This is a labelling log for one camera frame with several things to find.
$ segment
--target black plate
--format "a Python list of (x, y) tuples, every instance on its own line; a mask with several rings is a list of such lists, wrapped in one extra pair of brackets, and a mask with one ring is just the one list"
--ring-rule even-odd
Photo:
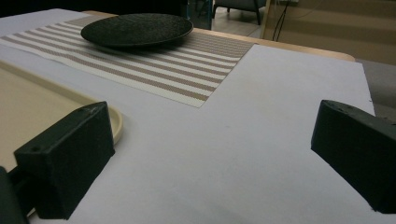
[(192, 31), (192, 22), (167, 14), (128, 14), (95, 21), (81, 36), (100, 46), (123, 48), (157, 45)]

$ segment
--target floor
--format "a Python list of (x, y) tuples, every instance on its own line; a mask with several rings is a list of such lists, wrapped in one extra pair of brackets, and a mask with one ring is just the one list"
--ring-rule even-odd
[[(224, 7), (218, 7), (212, 20), (212, 30), (255, 38), (260, 38), (261, 33), (255, 13), (236, 9), (227, 13)], [(356, 61), (363, 65), (376, 116), (396, 124), (396, 65), (361, 59)]]

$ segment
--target black chair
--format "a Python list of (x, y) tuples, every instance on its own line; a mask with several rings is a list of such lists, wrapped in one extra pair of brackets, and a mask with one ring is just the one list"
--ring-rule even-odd
[(212, 17), (215, 19), (217, 7), (227, 7), (227, 11), (230, 12), (230, 8), (255, 12), (257, 15), (257, 23), (262, 24), (260, 11), (261, 7), (265, 7), (266, 0), (216, 0), (213, 5)]

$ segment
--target striped placemat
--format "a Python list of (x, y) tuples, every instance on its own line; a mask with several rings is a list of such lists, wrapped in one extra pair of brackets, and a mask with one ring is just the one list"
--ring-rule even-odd
[(0, 37), (0, 44), (33, 52), (85, 72), (200, 107), (252, 43), (192, 32), (178, 41), (120, 51), (95, 46), (82, 27), (88, 16)]

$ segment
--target wall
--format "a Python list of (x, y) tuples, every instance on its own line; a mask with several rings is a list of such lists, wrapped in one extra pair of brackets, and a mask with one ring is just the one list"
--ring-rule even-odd
[[(268, 40), (285, 7), (274, 3), (263, 20)], [(396, 1), (299, 0), (288, 7), (278, 41), (396, 65)]]

